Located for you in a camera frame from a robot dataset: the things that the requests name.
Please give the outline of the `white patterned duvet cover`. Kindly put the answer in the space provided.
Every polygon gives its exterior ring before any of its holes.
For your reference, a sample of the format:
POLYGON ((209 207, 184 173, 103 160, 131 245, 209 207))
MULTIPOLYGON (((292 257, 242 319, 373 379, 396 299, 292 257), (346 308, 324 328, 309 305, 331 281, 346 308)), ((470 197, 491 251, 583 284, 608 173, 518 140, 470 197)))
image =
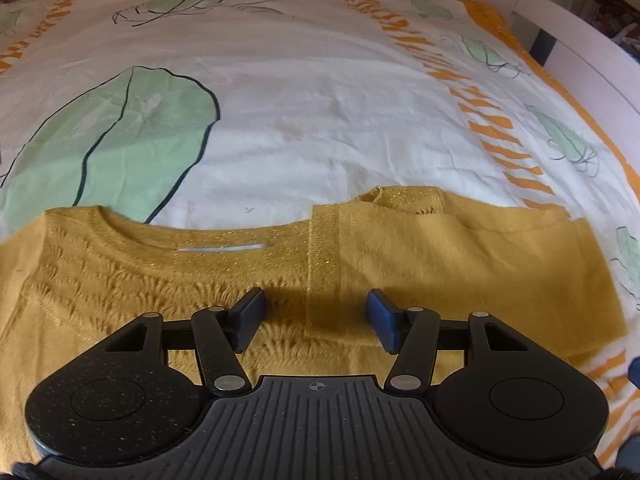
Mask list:
POLYGON ((639 178, 592 115, 465 0, 22 0, 1 8, 1 245, 100 206, 189 231, 307 220, 390 186, 588 221, 627 333, 578 365, 597 448, 639 429, 639 178))

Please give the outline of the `mustard yellow knit sweater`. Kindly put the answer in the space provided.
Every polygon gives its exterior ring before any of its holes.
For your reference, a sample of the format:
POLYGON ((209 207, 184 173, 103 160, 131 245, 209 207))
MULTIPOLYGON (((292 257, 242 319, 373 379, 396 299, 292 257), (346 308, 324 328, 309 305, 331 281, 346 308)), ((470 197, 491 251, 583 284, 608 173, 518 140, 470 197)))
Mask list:
POLYGON ((487 311, 578 365, 627 324, 590 224, 560 206, 498 207, 438 188, 374 188, 257 229, 149 226, 109 209, 55 208, 1 245, 1 463, 33 460, 23 410, 35 385, 144 312, 170 320, 254 287, 265 321, 250 378, 384 376, 364 303, 463 320, 487 311))

